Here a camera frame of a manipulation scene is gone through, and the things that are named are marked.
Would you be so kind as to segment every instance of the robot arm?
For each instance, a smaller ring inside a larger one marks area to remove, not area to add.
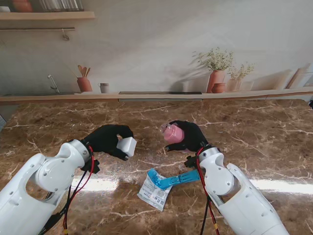
[[[55,157],[31,157],[0,192],[0,234],[38,234],[72,183],[76,168],[89,160],[89,152],[78,140],[64,143]],[[26,192],[31,180],[52,194],[37,200]]]
[[[134,155],[133,136],[128,126],[105,125],[81,141],[62,144],[55,157],[31,157],[0,192],[0,234],[39,234],[68,191],[75,170],[90,160],[87,147],[126,161]],[[50,192],[49,197],[38,200],[28,195],[29,180]]]
[[[288,235],[274,207],[235,165],[224,167],[218,148],[199,154],[205,190],[226,223],[238,235]],[[235,193],[227,202],[221,196]]]

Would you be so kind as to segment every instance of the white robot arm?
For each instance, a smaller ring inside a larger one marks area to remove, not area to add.
[[[205,189],[225,222],[237,235],[289,235],[274,207],[235,165],[211,147],[199,154]],[[227,202],[221,196],[235,193]]]
[[[55,157],[31,157],[0,192],[0,234],[37,235],[72,183],[75,169],[90,159],[78,140],[64,143]],[[52,194],[37,200],[26,192],[28,180]]]

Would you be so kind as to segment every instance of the shelf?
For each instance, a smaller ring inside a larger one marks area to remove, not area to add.
[[[47,12],[47,13],[18,13],[0,12],[0,21],[53,21],[53,20],[82,20],[94,19],[94,12]]]
[[[289,95],[313,94],[313,87],[302,87],[284,90],[227,92],[220,94],[68,94],[68,95],[45,95],[45,96],[2,96],[0,105],[20,104],[29,102],[53,102],[53,101],[107,101],[119,99],[253,99],[280,97]]]

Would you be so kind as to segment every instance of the sink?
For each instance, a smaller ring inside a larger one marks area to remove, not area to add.
[[[78,94],[80,92],[65,92],[65,93],[45,93],[45,94],[5,94],[3,97],[8,97],[8,96],[48,96],[48,95],[66,95],[66,94]]]

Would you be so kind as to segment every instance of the red wire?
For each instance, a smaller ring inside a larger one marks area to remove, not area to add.
[[[199,176],[200,176],[200,179],[201,179],[201,183],[202,183],[205,195],[206,195],[206,197],[208,197],[209,194],[207,193],[207,191],[205,189],[205,182],[204,182],[203,174],[201,172],[200,161],[199,161],[199,157],[198,157],[202,150],[203,150],[203,147],[197,152],[197,168],[198,168]],[[211,215],[211,218],[212,218],[212,222],[215,225],[216,224],[216,220],[215,220],[214,214],[213,214],[212,209],[211,209],[211,202],[209,202],[209,210],[210,210],[210,215]],[[216,232],[217,235],[220,235],[220,232],[219,232],[218,229],[216,229],[215,232]]]
[[[92,175],[92,173],[93,173],[93,169],[94,169],[93,149],[92,149],[91,146],[89,146],[89,149],[90,149],[90,152],[91,152],[91,171],[90,171],[90,174],[89,174],[88,179],[86,180],[86,182],[83,184],[83,186],[82,186],[79,190],[77,190],[77,191],[75,192],[75,194],[72,196],[73,198],[72,198],[72,200],[69,202],[68,208],[69,208],[71,202],[74,200],[74,197],[75,197],[75,196],[78,194],[78,192],[79,192],[80,190],[82,190],[83,187],[87,184],[88,180],[90,179],[90,177],[91,177],[91,175]],[[65,221],[66,221],[66,220],[67,220],[67,214],[65,214],[64,220],[63,220],[63,227],[64,227],[64,228],[65,228]]]

